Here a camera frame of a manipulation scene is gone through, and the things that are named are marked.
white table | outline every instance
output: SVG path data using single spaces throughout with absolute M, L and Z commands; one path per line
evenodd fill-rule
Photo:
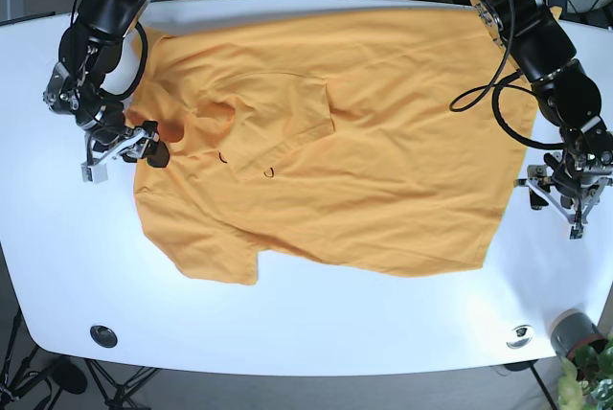
M 194 0 L 153 4 L 143 23 L 183 34 L 316 11 L 424 6 Z M 0 29 L 0 242 L 42 348 L 202 372 L 383 375 L 550 356 L 546 329 L 562 311 L 581 308 L 598 320 L 613 281 L 613 191 L 593 211 L 585 238 L 574 242 L 551 208 L 533 212 L 528 192 L 515 191 L 478 271 L 401 279 L 264 252 L 255 286 L 187 279 L 141 231 L 134 167 L 116 162 L 108 182 L 83 184 L 83 134 L 41 100 L 67 26 L 63 15 Z M 564 29 L 613 125 L 613 34 Z M 112 89 L 126 86 L 135 63 L 128 53 Z M 555 140 L 556 129 L 539 116 L 534 137 Z M 526 161 L 541 160 L 531 150 Z M 89 329 L 98 324 L 117 333 L 116 348 L 94 343 Z M 522 324 L 534 327 L 535 339 L 511 350 L 509 333 Z

green leaf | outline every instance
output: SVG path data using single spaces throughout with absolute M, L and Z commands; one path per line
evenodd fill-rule
M 583 410 L 583 404 L 580 402 L 574 403 L 561 403 L 559 410 Z
M 583 391 L 576 379 L 563 376 L 558 382 L 560 406 L 575 404 L 578 408 L 583 407 Z
M 598 356 L 598 365 L 601 367 L 601 372 L 603 374 L 613 377 L 613 348 L 604 350 Z
M 587 367 L 598 360 L 598 353 L 590 345 L 581 346 L 575 352 L 575 363 L 578 367 Z
M 562 371 L 566 376 L 572 379 L 577 379 L 577 367 L 575 364 L 568 360 L 566 357 L 562 357 Z

tripod leg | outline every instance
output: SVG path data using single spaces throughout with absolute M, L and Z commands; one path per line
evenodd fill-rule
M 2 366 L 2 372 L 0 372 L 0 384 L 7 387 L 9 384 L 9 368 L 11 367 L 12 350 L 15 346 L 15 339 L 17 338 L 17 331 L 21 326 L 22 321 L 21 308 L 17 310 L 15 317 L 12 319 L 12 330 L 9 338 L 9 346 L 7 347 L 7 353 L 4 356 L 4 365 Z
M 47 407 L 47 410 L 53 410 L 53 408 L 56 406 L 57 400 L 59 399 L 59 396 L 61 396 L 63 389 L 59 388 L 56 392 L 56 396 L 54 397 L 54 399 L 51 401 L 51 403 L 49 404 L 49 406 Z
M 85 365 L 89 369 L 89 373 L 91 374 L 91 376 L 94 378 L 96 386 L 98 386 L 98 389 L 100 390 L 102 397 L 104 398 L 104 403 L 106 404 L 108 402 L 108 394 L 106 393 L 106 391 L 104 391 L 102 383 L 100 383 L 100 379 L 98 378 L 98 375 L 96 375 L 94 367 L 92 367 L 92 361 L 90 359 L 85 359 Z
M 21 361 L 21 366 L 17 370 L 17 373 L 12 378 L 11 384 L 9 385 L 10 389 L 15 389 L 17 386 L 19 386 L 21 379 L 26 374 L 26 372 L 28 372 L 28 369 L 30 368 L 30 364 L 32 363 L 32 360 L 34 359 L 34 356 L 36 355 L 36 353 L 38 353 L 38 350 L 39 350 L 38 345 L 34 346 L 30 355 L 28 355 Z
M 47 379 L 47 376 L 52 374 L 54 372 L 54 370 L 57 367 L 59 367 L 61 364 L 63 364 L 66 360 L 68 360 L 68 356 L 67 355 L 60 356 L 53 364 L 51 364 L 46 369 L 42 370 L 39 374 L 37 374 L 34 378 L 32 378 L 26 384 L 24 384 L 20 388 L 15 389 L 13 391 L 13 395 L 16 398 L 19 398 L 19 399 L 23 398 L 26 394 L 28 394 L 30 391 L 32 391 L 32 389 L 35 386 L 37 386 L 42 381 Z
M 149 383 L 151 381 L 151 379 L 156 376 L 158 373 L 161 372 L 161 369 L 151 369 L 151 372 L 148 373 L 148 375 L 144 376 L 141 381 L 138 382 L 138 384 L 136 384 L 132 389 L 130 389 L 124 396 L 123 401 L 125 401 L 126 399 L 131 398 L 132 396 L 134 396 L 135 393 L 137 393 L 143 386 L 145 386 L 147 383 Z

plant pot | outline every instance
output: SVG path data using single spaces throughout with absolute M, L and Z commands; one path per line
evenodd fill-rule
M 583 312 L 570 309 L 562 313 L 552 324 L 549 335 L 557 355 L 569 360 L 575 359 L 578 348 L 591 345 L 601 353 L 607 340 Z

metal bracket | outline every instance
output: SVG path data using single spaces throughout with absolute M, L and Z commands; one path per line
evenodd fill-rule
M 121 156 L 127 151 L 133 150 L 134 146 L 136 146 L 143 139 L 148 139 L 147 132 L 144 129 L 136 128 L 134 129 L 134 133 L 130 137 L 117 143 L 112 149 L 107 151 L 102 156 L 102 158 L 95 159 L 91 165 L 89 165 L 87 162 L 81 164 L 83 181 L 96 184 L 108 180 L 108 171 L 106 168 L 106 163 L 108 163 L 109 160 L 116 159 L 118 156 Z M 90 143 L 91 139 L 89 137 L 89 134 L 86 134 L 85 144 L 87 150 L 91 149 L 88 146 L 88 144 Z

